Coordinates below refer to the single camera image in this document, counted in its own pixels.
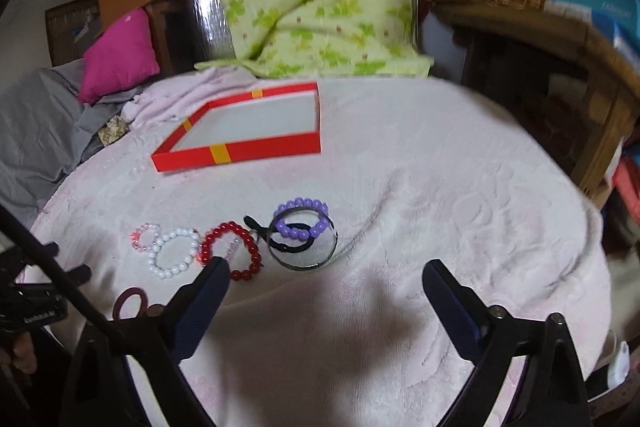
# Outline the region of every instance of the yellow stripe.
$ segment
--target yellow stripe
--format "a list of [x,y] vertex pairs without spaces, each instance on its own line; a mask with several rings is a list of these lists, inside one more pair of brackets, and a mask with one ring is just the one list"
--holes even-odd
[[229,156],[229,151],[226,149],[225,144],[218,143],[217,145],[211,145],[209,149],[211,149],[211,155],[213,156],[213,161],[216,165],[231,163],[231,157]]

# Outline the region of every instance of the magenta pillow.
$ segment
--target magenta pillow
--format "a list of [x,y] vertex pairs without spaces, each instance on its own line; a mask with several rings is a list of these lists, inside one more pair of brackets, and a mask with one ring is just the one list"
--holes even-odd
[[149,20],[138,8],[114,22],[84,54],[78,100],[93,105],[106,94],[139,86],[159,72]]

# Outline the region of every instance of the gray sheet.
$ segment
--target gray sheet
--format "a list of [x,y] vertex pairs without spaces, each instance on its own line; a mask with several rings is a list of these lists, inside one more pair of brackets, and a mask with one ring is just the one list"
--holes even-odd
[[30,228],[94,135],[140,88],[78,102],[82,59],[25,74],[0,92],[0,203]]

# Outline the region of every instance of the white object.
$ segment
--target white object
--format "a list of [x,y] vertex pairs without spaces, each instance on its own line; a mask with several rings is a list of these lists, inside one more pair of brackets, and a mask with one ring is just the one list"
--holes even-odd
[[[163,269],[158,266],[158,254],[162,251],[162,248],[174,240],[177,237],[186,237],[191,240],[191,250],[190,255],[187,256],[183,263],[176,263],[170,266],[168,269]],[[198,247],[200,246],[199,242],[194,239],[200,238],[200,236],[193,229],[175,229],[163,236],[162,238],[158,238],[154,241],[151,246],[151,250],[153,250],[148,255],[148,265],[151,269],[151,272],[158,275],[160,279],[170,279],[174,275],[178,275],[180,272],[184,272],[189,268],[191,264],[191,259],[198,253]]]
[[629,361],[629,346],[625,341],[622,341],[607,371],[607,385],[609,386],[609,390],[615,389],[625,381],[626,375],[629,374]]
[[591,8],[567,1],[546,0],[545,12],[591,24]]
[[[542,148],[495,103],[435,78],[326,78],[318,87],[321,154],[159,174],[149,155],[175,122],[144,126],[66,179],[36,237],[60,245],[63,266],[92,268],[82,291],[111,314],[129,287],[167,303],[198,273],[159,283],[131,250],[132,225],[209,230],[246,214],[264,225],[282,201],[327,201],[340,234],[334,260],[297,273],[264,255],[260,277],[230,286],[180,364],[217,425],[436,425],[471,364],[424,296],[420,274],[434,258],[516,317],[561,312],[588,375],[610,319],[602,222]],[[31,267],[26,279],[45,280]],[[82,327],[73,314],[52,329],[73,348]],[[505,416],[521,362],[488,426]],[[150,423],[166,425],[139,389]]]

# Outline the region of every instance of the red item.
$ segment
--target red item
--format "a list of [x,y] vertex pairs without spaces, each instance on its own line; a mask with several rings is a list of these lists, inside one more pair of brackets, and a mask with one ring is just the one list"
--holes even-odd
[[231,279],[234,281],[245,280],[250,281],[254,274],[257,274],[264,266],[260,263],[262,256],[258,253],[258,246],[255,244],[254,238],[247,229],[244,229],[235,221],[229,221],[228,223],[220,223],[215,229],[210,230],[204,236],[204,240],[200,245],[200,251],[196,256],[198,263],[206,266],[211,261],[211,252],[215,241],[222,237],[227,232],[235,233],[242,241],[244,246],[251,254],[251,264],[248,270],[233,270],[231,272]]
[[[311,132],[288,134],[285,136],[270,136],[230,143],[207,144],[206,146],[198,146],[195,148],[173,150],[174,147],[178,145],[178,142],[191,131],[193,126],[210,110],[239,102],[249,102],[272,96],[304,92],[314,93],[316,97],[316,126]],[[318,84],[315,82],[306,82],[304,84],[254,89],[249,92],[242,92],[211,100],[187,118],[187,120],[182,122],[180,127],[172,132],[152,154],[151,159],[156,166],[156,170],[163,172],[319,152],[320,110]]]
[[629,216],[640,225],[640,168],[632,158],[620,158],[612,183],[625,202]]
[[138,313],[136,314],[136,317],[140,317],[140,315],[144,315],[146,312],[146,309],[148,308],[148,304],[149,304],[149,299],[146,296],[146,292],[142,289],[142,288],[128,288],[126,290],[124,290],[124,292],[122,292],[120,294],[120,297],[118,297],[116,299],[116,303],[113,305],[113,320],[114,321],[119,321],[120,320],[120,311],[122,309],[122,306],[124,305],[124,303],[127,301],[127,299],[129,299],[129,297],[133,296],[133,295],[137,295],[140,297],[140,309],[138,310]]

